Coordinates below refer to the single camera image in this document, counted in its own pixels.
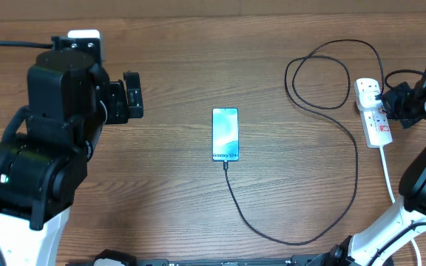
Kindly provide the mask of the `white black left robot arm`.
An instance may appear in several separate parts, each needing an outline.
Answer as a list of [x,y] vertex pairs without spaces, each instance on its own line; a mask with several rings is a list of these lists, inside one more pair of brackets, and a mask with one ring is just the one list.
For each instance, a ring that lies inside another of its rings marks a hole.
[[102,128],[143,116],[139,74],[111,81],[82,51],[38,55],[27,87],[0,141],[0,265],[55,264]]

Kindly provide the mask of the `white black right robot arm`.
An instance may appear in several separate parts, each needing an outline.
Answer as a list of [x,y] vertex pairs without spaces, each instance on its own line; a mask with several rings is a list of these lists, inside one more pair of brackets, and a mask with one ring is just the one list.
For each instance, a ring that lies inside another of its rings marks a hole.
[[[372,79],[354,84],[356,104],[367,128],[368,146],[380,132],[388,132],[389,120],[408,129],[426,120],[426,68],[414,87],[403,82],[378,93]],[[390,257],[426,232],[426,146],[408,166],[399,182],[399,197],[380,218],[364,231],[349,236],[310,265],[384,265]]]

